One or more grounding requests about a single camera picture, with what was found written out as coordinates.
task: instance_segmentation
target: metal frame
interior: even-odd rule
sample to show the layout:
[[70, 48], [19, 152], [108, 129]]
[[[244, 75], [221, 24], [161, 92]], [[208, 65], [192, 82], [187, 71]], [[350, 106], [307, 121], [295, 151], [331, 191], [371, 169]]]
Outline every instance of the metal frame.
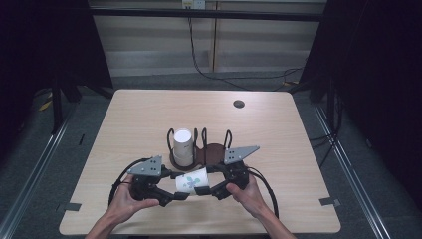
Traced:
[[[327, 123], [325, 112], [321, 107], [316, 107], [316, 115], [326, 135], [331, 135], [331, 130]], [[391, 236], [388, 233], [387, 227], [385, 226], [382, 217], [379, 215], [378, 210], [372, 203], [372, 200], [370, 199], [365, 188], [363, 187], [363, 184], [360, 182], [359, 176], [357, 175], [356, 171], [353, 168], [353, 165], [348, 159], [348, 156], [345, 153], [340, 141], [338, 139], [334, 141], [332, 137], [329, 137], [329, 142], [331, 143], [331, 146], [334, 149], [338, 162], [341, 168], [343, 169], [344, 174], [347, 177], [351, 188], [353, 189], [354, 195], [356, 196], [357, 201], [359, 202], [363, 213], [365, 214], [366, 219], [368, 220], [369, 225], [371, 226], [376, 238], [391, 239]]]
[[193, 9], [143, 9], [143, 8], [59, 8], [43, 7], [37, 9], [42, 13], [67, 12], [74, 14], [90, 14], [97, 16], [130, 16], [130, 17], [175, 17], [175, 18], [216, 18], [216, 19], [251, 19], [274, 21], [320, 22], [323, 14], [277, 13], [277, 12], [245, 12], [224, 10]]
[[68, 127], [68, 122], [72, 118], [76, 107], [77, 104], [72, 104], [67, 117], [65, 118], [62, 125], [58, 128], [58, 131], [51, 135], [50, 140], [44, 148], [44, 151], [41, 154], [40, 158], [38, 159], [37, 164], [32, 170], [31, 175], [28, 177], [27, 181], [25, 182], [25, 185], [21, 189], [13, 205], [7, 211], [6, 216], [0, 224], [1, 239], [12, 238], [13, 234], [15, 233], [15, 230], [19, 222], [21, 221], [25, 210], [27, 209], [32, 199], [32, 196], [35, 193], [37, 185], [41, 181], [41, 178], [44, 175], [44, 172], [46, 171], [47, 166], [49, 165], [49, 162], [53, 157], [54, 152], [56, 151], [57, 146], [59, 145], [63, 135], [65, 134], [65, 131]]

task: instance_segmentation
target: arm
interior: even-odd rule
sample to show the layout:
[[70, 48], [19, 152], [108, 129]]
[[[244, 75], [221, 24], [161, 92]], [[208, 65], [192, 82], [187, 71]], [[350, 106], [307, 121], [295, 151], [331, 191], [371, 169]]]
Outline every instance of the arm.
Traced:
[[86, 239], [107, 238], [111, 231], [118, 224], [127, 221], [137, 211], [158, 205], [156, 199], [146, 199], [143, 201], [134, 200], [129, 193], [129, 186], [133, 176], [128, 175], [123, 183], [118, 187], [111, 205], [105, 214], [97, 221]]
[[233, 198], [255, 218], [257, 218], [273, 239], [294, 239], [296, 238], [283, 223], [274, 215], [273, 211], [265, 203], [257, 180], [249, 174], [249, 184], [245, 190], [241, 190], [236, 184], [227, 184], [227, 190], [232, 193]]

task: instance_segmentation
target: power cord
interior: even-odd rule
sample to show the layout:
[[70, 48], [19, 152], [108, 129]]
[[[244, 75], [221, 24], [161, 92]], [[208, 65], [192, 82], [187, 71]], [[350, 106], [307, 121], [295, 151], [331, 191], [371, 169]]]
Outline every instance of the power cord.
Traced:
[[190, 33], [190, 45], [191, 45], [191, 52], [192, 52], [192, 60], [193, 60], [193, 66], [195, 67], [195, 70], [204, 78], [209, 79], [209, 80], [215, 80], [215, 81], [222, 81], [225, 82], [231, 86], [234, 86], [236, 88], [245, 90], [245, 91], [252, 91], [250, 89], [241, 87], [239, 85], [233, 84], [231, 82], [229, 82], [229, 80], [247, 80], [247, 79], [262, 79], [262, 80], [269, 80], [269, 79], [277, 79], [277, 78], [284, 78], [284, 81], [282, 82], [282, 85], [274, 90], [272, 90], [272, 92], [276, 92], [278, 91], [280, 88], [282, 88], [285, 83], [287, 82], [287, 76], [291, 75], [299, 70], [302, 70], [304, 67], [300, 67], [300, 68], [291, 68], [291, 69], [287, 69], [285, 70], [281, 75], [277, 75], [277, 76], [273, 76], [273, 77], [229, 77], [229, 78], [216, 78], [216, 77], [210, 77], [205, 75], [204, 73], [202, 73], [202, 71], [199, 69], [198, 67], [198, 63], [196, 61], [196, 55], [195, 55], [195, 46], [193, 44], [193, 30], [192, 30], [192, 19], [188, 18], [188, 23], [189, 23], [189, 33]]
[[147, 161], [147, 160], [149, 160], [149, 158], [141, 158], [141, 159], [138, 159], [138, 160], [134, 161], [129, 166], [127, 166], [124, 169], [124, 171], [118, 176], [118, 178], [115, 181], [115, 183], [111, 186], [111, 191], [109, 192], [109, 196], [108, 196], [108, 206], [111, 204], [112, 200], [114, 199], [114, 195], [115, 195], [115, 192], [118, 189], [118, 186], [121, 185], [122, 183], [125, 183], [125, 182], [121, 181], [121, 179], [124, 177], [124, 175], [127, 173], [127, 171], [130, 168], [132, 168], [133, 166], [135, 166], [136, 164], [138, 164], [140, 162]]
[[329, 134], [329, 135], [318, 137], [318, 138], [312, 138], [312, 139], [316, 139], [316, 140], [323, 139], [324, 138], [324, 141], [321, 142], [321, 143], [319, 143], [319, 144], [317, 144], [317, 145], [314, 145], [313, 146], [313, 149], [315, 149], [317, 147], [320, 147], [320, 146], [326, 144], [328, 141], [331, 140], [331, 144], [329, 146], [329, 149], [326, 152], [326, 154], [325, 154], [324, 158], [322, 159], [322, 161], [320, 162], [319, 168], [322, 168], [323, 164], [325, 163], [326, 159], [329, 156], [329, 153], [332, 151], [332, 149], [337, 144], [337, 141], [338, 141], [338, 133], [339, 133], [340, 128], [341, 128], [341, 125], [342, 125], [342, 113], [343, 113], [343, 110], [344, 110], [344, 104], [343, 104], [343, 102], [340, 99], [340, 97], [339, 97], [338, 94], [335, 94], [335, 99], [336, 99], [335, 111], [337, 112], [337, 122], [336, 122], [337, 125], [336, 125], [336, 127], [332, 130], [332, 133]]
[[258, 177], [259, 179], [261, 179], [261, 181], [264, 182], [264, 185], [267, 187], [267, 190], [270, 193], [270, 197], [271, 197], [271, 200], [273, 202], [274, 214], [276, 215], [277, 218], [279, 218], [279, 205], [277, 203], [276, 195], [274, 194], [273, 189], [271, 189], [270, 184], [265, 179], [264, 175], [260, 171], [258, 171], [258, 169], [254, 168], [254, 167], [250, 167], [250, 166], [247, 166], [247, 167], [248, 167], [248, 169], [252, 169], [252, 170], [255, 171], [254, 172], [254, 171], [249, 170], [249, 173]]

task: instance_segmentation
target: white wall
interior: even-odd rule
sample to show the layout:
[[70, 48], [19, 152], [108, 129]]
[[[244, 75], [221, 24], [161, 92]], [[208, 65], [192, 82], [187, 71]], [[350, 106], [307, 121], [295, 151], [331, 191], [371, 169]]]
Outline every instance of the white wall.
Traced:
[[[179, 9], [181, 0], [92, 0], [91, 5]], [[324, 1], [312, 0], [206, 1], [207, 9], [233, 11], [321, 13], [323, 7]], [[95, 21], [112, 77], [196, 72], [187, 19], [95, 16]], [[317, 30], [317, 23], [287, 21], [192, 19], [192, 25], [203, 72], [301, 67]]]

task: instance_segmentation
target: black curtain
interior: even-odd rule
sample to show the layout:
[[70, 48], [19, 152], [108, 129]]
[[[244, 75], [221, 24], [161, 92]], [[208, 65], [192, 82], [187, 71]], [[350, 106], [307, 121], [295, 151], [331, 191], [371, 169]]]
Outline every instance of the black curtain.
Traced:
[[0, 156], [13, 146], [34, 93], [90, 84], [112, 88], [105, 53], [84, 0], [0, 1]]
[[328, 1], [303, 80], [329, 79], [351, 118], [422, 209], [422, 3]]

